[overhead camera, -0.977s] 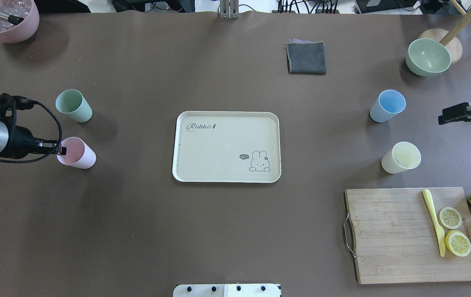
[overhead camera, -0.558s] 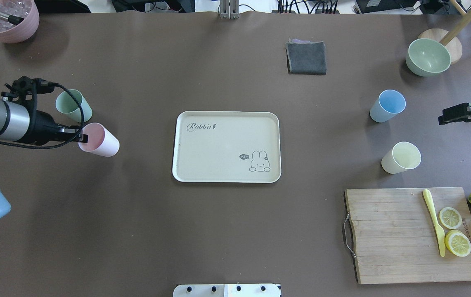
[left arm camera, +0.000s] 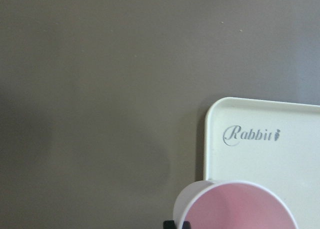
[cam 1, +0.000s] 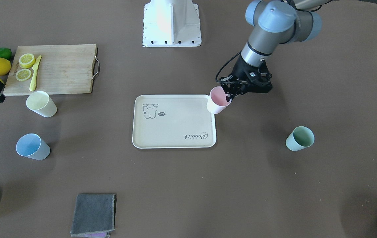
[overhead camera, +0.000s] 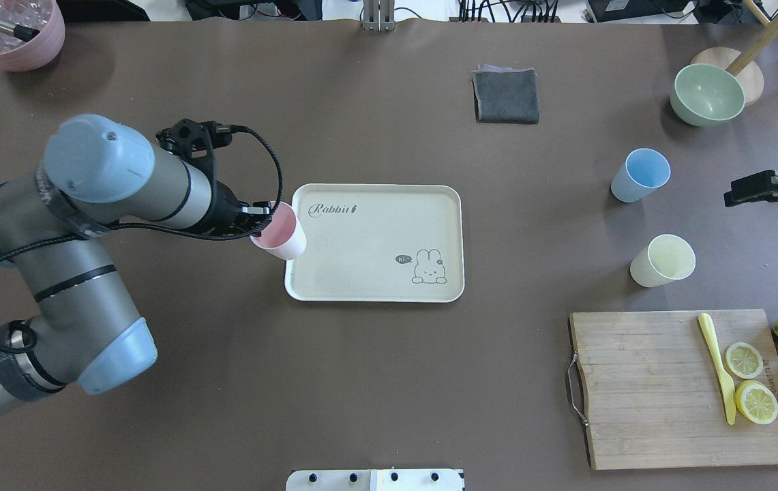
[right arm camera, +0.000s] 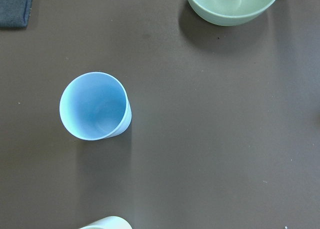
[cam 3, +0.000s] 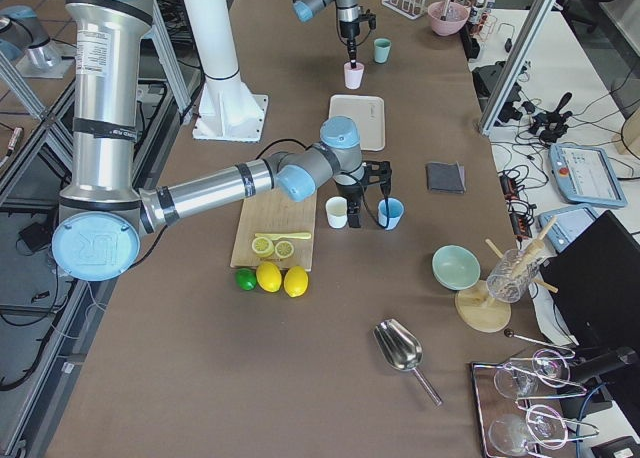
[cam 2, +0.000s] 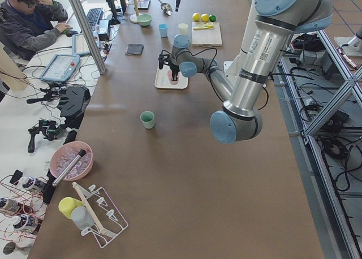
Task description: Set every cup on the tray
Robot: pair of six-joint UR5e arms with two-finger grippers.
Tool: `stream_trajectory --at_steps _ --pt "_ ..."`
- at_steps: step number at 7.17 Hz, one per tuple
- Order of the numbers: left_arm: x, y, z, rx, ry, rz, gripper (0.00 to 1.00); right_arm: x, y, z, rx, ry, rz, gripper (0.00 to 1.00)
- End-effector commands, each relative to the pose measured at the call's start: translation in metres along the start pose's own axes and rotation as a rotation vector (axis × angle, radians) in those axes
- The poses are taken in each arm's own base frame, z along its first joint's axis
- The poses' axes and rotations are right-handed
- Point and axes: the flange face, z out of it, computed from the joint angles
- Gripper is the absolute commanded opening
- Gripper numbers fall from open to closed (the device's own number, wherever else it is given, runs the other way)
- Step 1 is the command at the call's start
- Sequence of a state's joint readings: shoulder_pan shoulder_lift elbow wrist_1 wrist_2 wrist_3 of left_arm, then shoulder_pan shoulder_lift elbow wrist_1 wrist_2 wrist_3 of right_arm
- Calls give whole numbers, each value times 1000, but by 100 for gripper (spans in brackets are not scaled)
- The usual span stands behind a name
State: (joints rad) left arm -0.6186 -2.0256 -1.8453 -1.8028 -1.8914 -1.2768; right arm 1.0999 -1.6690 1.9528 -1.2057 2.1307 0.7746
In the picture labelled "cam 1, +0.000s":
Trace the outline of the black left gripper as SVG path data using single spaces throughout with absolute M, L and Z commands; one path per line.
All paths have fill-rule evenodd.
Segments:
M 220 77 L 220 85 L 226 93 L 226 101 L 232 102 L 238 95 L 270 92 L 273 89 L 271 78 L 265 60 L 260 60 L 259 66 L 251 66 L 239 56 L 232 72 Z

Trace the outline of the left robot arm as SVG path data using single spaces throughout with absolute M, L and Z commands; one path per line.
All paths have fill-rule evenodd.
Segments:
M 243 50 L 235 55 L 237 62 L 227 77 L 216 75 L 221 89 L 218 99 L 230 103 L 246 93 L 266 94 L 273 88 L 272 73 L 266 60 L 279 44 L 305 42 L 321 31 L 322 19 L 317 11 L 328 0 L 254 0 L 245 12 L 246 21 L 254 27 Z

